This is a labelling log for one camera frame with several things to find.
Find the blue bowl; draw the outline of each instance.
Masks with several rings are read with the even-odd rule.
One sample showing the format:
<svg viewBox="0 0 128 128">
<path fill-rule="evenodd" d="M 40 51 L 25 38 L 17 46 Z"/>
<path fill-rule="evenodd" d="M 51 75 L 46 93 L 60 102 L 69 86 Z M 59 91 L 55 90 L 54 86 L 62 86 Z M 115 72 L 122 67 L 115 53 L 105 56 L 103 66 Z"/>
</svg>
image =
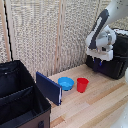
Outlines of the blue bowl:
<svg viewBox="0 0 128 128">
<path fill-rule="evenodd" d="M 61 77 L 58 79 L 58 84 L 62 86 L 62 90 L 68 91 L 72 89 L 72 86 L 74 85 L 74 81 L 68 77 Z"/>
</svg>

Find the black box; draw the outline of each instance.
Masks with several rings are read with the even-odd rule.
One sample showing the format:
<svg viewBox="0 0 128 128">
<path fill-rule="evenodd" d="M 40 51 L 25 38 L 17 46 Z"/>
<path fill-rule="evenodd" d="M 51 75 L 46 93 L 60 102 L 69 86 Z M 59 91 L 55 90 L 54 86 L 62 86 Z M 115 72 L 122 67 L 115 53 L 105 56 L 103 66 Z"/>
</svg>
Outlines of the black box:
<svg viewBox="0 0 128 128">
<path fill-rule="evenodd" d="M 50 128 L 50 112 L 21 61 L 0 64 L 0 128 Z"/>
<path fill-rule="evenodd" d="M 95 58 L 93 61 L 91 56 L 87 56 L 86 65 L 96 72 L 101 72 L 113 79 L 120 79 L 124 76 L 128 67 L 128 37 L 117 35 L 117 40 L 113 45 L 113 59 L 111 61 L 103 61 Z"/>
</svg>

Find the handle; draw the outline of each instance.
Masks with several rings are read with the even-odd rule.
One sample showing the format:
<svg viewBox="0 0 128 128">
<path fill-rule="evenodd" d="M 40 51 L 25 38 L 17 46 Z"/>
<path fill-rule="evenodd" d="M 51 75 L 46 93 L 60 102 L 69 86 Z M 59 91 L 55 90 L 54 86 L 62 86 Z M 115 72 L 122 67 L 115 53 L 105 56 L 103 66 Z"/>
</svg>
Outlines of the handle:
<svg viewBox="0 0 128 128">
<path fill-rule="evenodd" d="M 39 122 L 38 128 L 44 128 L 44 121 Z"/>
</svg>

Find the black bin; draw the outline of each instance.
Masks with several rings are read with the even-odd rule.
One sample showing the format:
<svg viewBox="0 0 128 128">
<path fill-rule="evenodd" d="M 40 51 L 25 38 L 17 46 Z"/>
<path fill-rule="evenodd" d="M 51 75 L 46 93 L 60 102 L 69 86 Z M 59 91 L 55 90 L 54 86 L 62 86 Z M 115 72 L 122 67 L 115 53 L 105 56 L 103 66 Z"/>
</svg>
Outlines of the black bin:
<svg viewBox="0 0 128 128">
<path fill-rule="evenodd" d="M 50 128 L 50 112 L 21 61 L 0 64 L 0 128 Z"/>
<path fill-rule="evenodd" d="M 128 67 L 128 37 L 117 35 L 117 40 L 113 45 L 113 59 L 111 61 L 103 61 L 95 58 L 93 61 L 91 56 L 87 56 L 86 65 L 92 69 L 96 66 L 95 71 L 101 72 L 113 79 L 120 79 L 124 76 Z"/>
</svg>

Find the black plastic container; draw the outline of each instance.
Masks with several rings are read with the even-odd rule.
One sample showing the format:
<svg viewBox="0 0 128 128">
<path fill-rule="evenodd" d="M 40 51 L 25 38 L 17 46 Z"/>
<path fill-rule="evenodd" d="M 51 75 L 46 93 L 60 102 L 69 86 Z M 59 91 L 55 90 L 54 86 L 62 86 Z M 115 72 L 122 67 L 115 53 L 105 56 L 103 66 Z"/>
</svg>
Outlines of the black plastic container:
<svg viewBox="0 0 128 128">
<path fill-rule="evenodd" d="M 95 58 L 93 61 L 91 56 L 87 56 L 86 65 L 96 72 L 101 72 L 113 79 L 120 79 L 124 76 L 128 67 L 128 37 L 117 35 L 117 40 L 113 45 L 113 59 L 111 61 L 103 61 Z"/>
</svg>

